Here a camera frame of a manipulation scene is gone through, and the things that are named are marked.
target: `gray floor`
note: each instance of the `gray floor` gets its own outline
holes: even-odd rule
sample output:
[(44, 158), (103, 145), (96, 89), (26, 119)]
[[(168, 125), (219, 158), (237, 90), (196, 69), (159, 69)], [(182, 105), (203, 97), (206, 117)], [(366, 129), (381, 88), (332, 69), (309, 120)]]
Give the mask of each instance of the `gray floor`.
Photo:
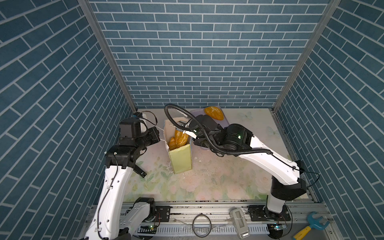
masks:
[[(293, 226), (292, 226), (292, 230), (291, 232), (281, 238), (280, 240), (292, 240), (292, 237), (298, 233), (301, 229), (305, 228), (307, 225), (304, 224), (304, 223), (295, 223)], [(152, 238), (153, 240), (192, 240), (192, 239), (201, 239), (199, 237), (153, 237)], [(229, 239), (238, 239), (236, 235), (211, 235), (211, 236), (207, 236), (204, 238), (205, 240), (229, 240)], [(270, 237), (268, 237), (267, 235), (251, 235), (249, 236), (247, 239), (251, 240), (251, 239), (257, 239), (257, 240), (271, 240)], [(319, 230), (316, 230), (316, 229), (312, 229), (306, 236), (303, 240), (328, 240), (327, 236), (326, 236), (326, 232), (325, 231), (319, 231)]]

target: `metal corner post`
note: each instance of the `metal corner post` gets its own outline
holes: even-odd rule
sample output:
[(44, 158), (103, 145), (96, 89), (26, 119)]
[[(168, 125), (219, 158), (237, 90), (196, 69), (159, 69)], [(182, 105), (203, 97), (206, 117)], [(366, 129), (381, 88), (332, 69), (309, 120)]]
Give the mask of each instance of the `metal corner post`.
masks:
[(309, 55), (311, 54), (312, 49), (315, 47), (317, 41), (319, 40), (321, 34), (323, 33), (325, 27), (327, 26), (329, 20), (331, 19), (340, 1), (341, 0), (329, 1), (327, 7), (324, 10), (323, 15), (321, 16), (319, 23), (316, 25), (315, 29), (313, 30), (313, 33), (309, 38), (302, 54), (297, 60), (297, 63), (293, 67), (292, 72), (287, 79), (287, 82), (285, 83), (283, 89), (281, 90), (280, 95), (278, 96), (276, 102), (273, 104), (272, 110), (274, 112), (276, 112), (281, 106), (285, 96), (288, 94), (289, 89), (292, 87), (293, 83), (295, 82), (297, 76), (299, 75), (301, 69), (303, 68), (305, 62), (307, 61)]
[(117, 82), (119, 83), (119, 86), (121, 87), (121, 90), (127, 99), (127, 102), (129, 106), (131, 107), (133, 112), (137, 111), (137, 108), (135, 106), (135, 103), (129, 94), (127, 85), (124, 82), (123, 76), (121, 75), (121, 72), (118, 68), (118, 65), (115, 61), (115, 58), (112, 55), (112, 52), (108, 46), (108, 43), (104, 37), (103, 32), (101, 31), (100, 25), (96, 19), (96, 15), (94, 14), (91, 4), (88, 0), (78, 0), (80, 7), (82, 11), (84, 12), (85, 18), (88, 20), (89, 25), (91, 26), (91, 29), (93, 33), (95, 34), (95, 37), (101, 47), (101, 50), (103, 51), (105, 58), (107, 59), (109, 66), (112, 69), (112, 72), (114, 73)]

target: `floral pattern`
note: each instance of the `floral pattern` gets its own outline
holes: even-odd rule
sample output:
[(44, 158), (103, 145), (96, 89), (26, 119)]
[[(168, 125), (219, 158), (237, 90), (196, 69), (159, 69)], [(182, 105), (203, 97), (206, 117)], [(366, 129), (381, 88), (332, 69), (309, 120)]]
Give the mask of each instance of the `floral pattern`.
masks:
[[(267, 109), (246, 109), (242, 115), (235, 114), (234, 110), (240, 111), (223, 109), (230, 123), (242, 124), (272, 149), (275, 149), (277, 142), (284, 146)], [(244, 115), (252, 115), (253, 118), (245, 118)], [(289, 157), (285, 147), (278, 148), (276, 151), (279, 154)], [(133, 202), (138, 197), (153, 197), (156, 201), (266, 199), (271, 187), (271, 174), (259, 166), (239, 157), (219, 157), (195, 145), (191, 145), (191, 152), (192, 170), (174, 174), (164, 145), (148, 147), (148, 153), (136, 162), (147, 172), (147, 176), (142, 178), (132, 174), (124, 201)]]

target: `black mounting plate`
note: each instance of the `black mounting plate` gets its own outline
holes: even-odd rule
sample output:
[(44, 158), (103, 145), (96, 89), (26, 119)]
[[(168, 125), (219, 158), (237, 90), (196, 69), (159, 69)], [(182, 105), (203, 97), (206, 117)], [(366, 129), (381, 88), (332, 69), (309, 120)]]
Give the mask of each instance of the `black mounting plate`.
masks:
[(160, 222), (169, 222), (170, 206), (156, 206), (156, 212), (160, 213)]
[[(264, 208), (265, 205), (250, 205), (248, 206), (249, 216), (251, 217), (251, 221), (260, 222), (260, 221), (277, 221), (277, 219), (268, 219), (265, 217)], [(286, 205), (283, 206), (283, 210), (281, 211), (281, 215), (279, 221), (290, 221), (291, 215), (288, 212), (288, 207)]]

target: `robotic arm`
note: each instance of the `robotic arm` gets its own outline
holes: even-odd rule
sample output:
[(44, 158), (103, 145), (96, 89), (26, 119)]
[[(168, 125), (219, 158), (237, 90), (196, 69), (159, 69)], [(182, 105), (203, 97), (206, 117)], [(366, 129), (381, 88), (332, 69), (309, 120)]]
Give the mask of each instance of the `robotic arm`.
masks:
[[(178, 110), (190, 120), (178, 124), (170, 116), (169, 108)], [(290, 161), (267, 147), (245, 127), (231, 124), (222, 128), (210, 116), (195, 117), (174, 104), (167, 104), (164, 111), (177, 130), (185, 132), (195, 139), (195, 145), (209, 147), (216, 154), (239, 156), (260, 166), (273, 176), (271, 192), (264, 209), (267, 219), (278, 219), (285, 201), (293, 200), (306, 193), (305, 181), (300, 178), (300, 172), (303, 170), (300, 169), (297, 162)], [(119, 236), (119, 216), (128, 179), (132, 171), (142, 177), (146, 175), (135, 165), (136, 160), (142, 155), (140, 151), (160, 141), (159, 131), (155, 127), (148, 129), (145, 122), (139, 118), (142, 117), (139, 115), (122, 120), (118, 143), (105, 152), (104, 185), (95, 216), (86, 232), (85, 239), (131, 239), (142, 221), (154, 219), (154, 200), (139, 198), (122, 221), (124, 230), (123, 234)]]

